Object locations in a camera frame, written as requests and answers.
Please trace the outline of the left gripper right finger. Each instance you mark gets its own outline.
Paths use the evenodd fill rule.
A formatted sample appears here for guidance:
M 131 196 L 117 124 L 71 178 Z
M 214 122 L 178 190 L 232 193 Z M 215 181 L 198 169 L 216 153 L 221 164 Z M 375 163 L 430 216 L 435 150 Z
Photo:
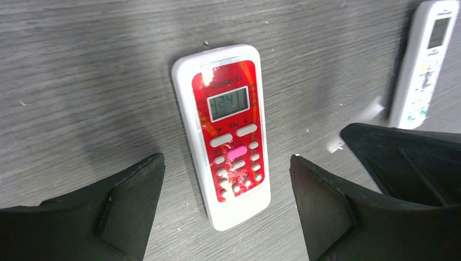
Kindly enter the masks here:
M 296 155 L 290 178 L 310 260 L 460 260 L 460 205 L 383 195 Z

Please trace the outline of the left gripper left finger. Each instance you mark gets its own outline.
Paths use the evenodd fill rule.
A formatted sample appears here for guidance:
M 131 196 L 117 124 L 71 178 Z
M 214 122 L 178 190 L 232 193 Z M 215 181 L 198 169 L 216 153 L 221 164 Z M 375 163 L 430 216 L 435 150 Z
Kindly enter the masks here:
M 143 260 L 163 154 L 37 206 L 1 209 L 1 260 Z

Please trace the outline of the white remote with black window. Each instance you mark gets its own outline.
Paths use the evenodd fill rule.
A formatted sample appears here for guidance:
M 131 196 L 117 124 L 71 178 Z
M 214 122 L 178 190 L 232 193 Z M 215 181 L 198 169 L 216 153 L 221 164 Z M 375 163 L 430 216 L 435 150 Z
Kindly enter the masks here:
M 214 48 L 178 59 L 171 76 L 207 216 L 226 231 L 271 201 L 260 54 Z

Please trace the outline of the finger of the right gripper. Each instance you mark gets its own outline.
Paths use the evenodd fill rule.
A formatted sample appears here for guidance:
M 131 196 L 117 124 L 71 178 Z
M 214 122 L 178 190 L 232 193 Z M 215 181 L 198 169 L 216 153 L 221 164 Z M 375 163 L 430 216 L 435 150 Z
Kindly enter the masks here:
M 460 204 L 460 134 L 373 126 L 347 147 L 383 194 L 434 207 Z

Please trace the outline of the white battery cover plain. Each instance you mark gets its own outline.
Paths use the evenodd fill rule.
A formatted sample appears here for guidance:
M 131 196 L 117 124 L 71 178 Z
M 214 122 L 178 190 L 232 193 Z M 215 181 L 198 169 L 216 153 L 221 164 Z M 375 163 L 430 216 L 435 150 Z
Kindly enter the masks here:
M 358 114 L 336 130 L 331 138 L 326 142 L 325 148 L 329 153 L 342 150 L 343 146 L 352 145 L 364 135 L 367 129 L 373 129 L 373 126 L 380 125 L 379 114 L 385 109 L 381 103 L 381 96 L 375 97 L 367 106 Z

